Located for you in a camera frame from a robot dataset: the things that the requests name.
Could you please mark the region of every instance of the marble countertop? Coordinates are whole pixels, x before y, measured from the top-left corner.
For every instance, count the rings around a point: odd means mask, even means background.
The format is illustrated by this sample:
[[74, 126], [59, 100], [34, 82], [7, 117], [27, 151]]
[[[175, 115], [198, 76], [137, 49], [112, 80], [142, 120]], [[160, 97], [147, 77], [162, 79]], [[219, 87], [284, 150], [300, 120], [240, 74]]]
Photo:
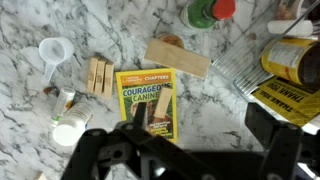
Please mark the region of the marble countertop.
[[[180, 21], [179, 12], [188, 2], [1, 0], [0, 179], [32, 179], [35, 171], [43, 171], [48, 179], [62, 174], [73, 148], [57, 145], [50, 126], [61, 87], [75, 89], [75, 101], [93, 107], [95, 118], [89, 128], [110, 131], [120, 121], [116, 90], [110, 100], [85, 93], [94, 54], [113, 61], [115, 71], [157, 68], [143, 60], [147, 42], [169, 32], [181, 37], [186, 49], [214, 60], [245, 32], [266, 3], [239, 0], [234, 18], [220, 22], [217, 30], [195, 30]], [[47, 95], [40, 83], [45, 64], [38, 46], [42, 39], [57, 36], [70, 39], [75, 53], [55, 71], [54, 89]], [[179, 71], [176, 76], [179, 147], [261, 150], [244, 125], [247, 102], [213, 70], [205, 80]], [[122, 166], [113, 167], [111, 173], [110, 179], [131, 178]]]

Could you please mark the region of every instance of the wood piece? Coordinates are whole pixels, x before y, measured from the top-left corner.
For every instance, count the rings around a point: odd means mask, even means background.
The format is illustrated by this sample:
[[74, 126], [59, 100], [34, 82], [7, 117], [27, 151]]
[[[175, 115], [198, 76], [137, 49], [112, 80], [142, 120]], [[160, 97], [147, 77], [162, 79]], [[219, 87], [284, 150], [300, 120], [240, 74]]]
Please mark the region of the wood piece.
[[34, 180], [47, 180], [46, 176], [44, 175], [44, 173], [39, 173], [36, 178], [34, 178]]
[[98, 61], [97, 66], [97, 74], [96, 74], [96, 83], [94, 85], [94, 94], [95, 95], [102, 95], [103, 92], [103, 80], [104, 80], [104, 68], [105, 68], [105, 61]]
[[153, 115], [154, 117], [162, 118], [162, 119], [164, 119], [166, 117], [167, 109], [168, 109], [170, 99], [172, 96], [172, 92], [173, 92], [173, 90], [170, 88], [166, 88], [166, 87], [161, 88], [161, 93], [159, 96], [157, 107], [156, 107], [156, 110]]
[[99, 59], [97, 57], [92, 57], [90, 60], [90, 67], [89, 67], [88, 81], [87, 81], [88, 93], [93, 93], [94, 91], [98, 61]]
[[103, 94], [106, 99], [109, 99], [112, 96], [113, 70], [114, 70], [114, 64], [111, 61], [108, 61], [105, 65], [105, 70], [104, 70]]
[[152, 39], [149, 42], [144, 59], [201, 78], [205, 78], [211, 64], [210, 59], [207, 57], [157, 39]]

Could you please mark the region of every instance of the plastic cup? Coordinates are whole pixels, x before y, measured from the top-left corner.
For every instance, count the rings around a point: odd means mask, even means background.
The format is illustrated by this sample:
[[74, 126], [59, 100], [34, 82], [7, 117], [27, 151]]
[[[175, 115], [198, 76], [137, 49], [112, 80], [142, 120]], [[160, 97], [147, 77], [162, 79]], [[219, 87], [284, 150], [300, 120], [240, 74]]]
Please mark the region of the plastic cup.
[[43, 85], [49, 85], [56, 67], [69, 59], [74, 53], [73, 44], [64, 37], [46, 38], [39, 45], [39, 54], [46, 62], [46, 69], [42, 78]]

